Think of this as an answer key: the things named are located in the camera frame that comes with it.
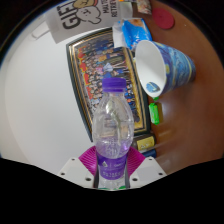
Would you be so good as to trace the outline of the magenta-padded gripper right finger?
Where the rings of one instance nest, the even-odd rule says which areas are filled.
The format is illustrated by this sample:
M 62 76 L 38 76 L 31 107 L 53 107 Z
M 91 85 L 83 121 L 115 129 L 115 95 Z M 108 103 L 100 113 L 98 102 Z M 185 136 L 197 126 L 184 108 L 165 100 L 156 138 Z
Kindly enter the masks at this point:
M 125 183 L 128 189 L 140 188 L 166 176 L 157 161 L 131 147 L 126 162 Z

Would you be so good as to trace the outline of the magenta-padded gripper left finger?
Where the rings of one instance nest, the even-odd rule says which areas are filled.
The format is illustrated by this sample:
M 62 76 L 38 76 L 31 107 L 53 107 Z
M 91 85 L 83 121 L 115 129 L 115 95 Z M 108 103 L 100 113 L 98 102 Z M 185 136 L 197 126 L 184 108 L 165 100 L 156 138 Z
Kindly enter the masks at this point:
M 84 188 L 97 188 L 99 182 L 96 149 L 87 149 L 78 158 L 70 158 L 58 176 Z

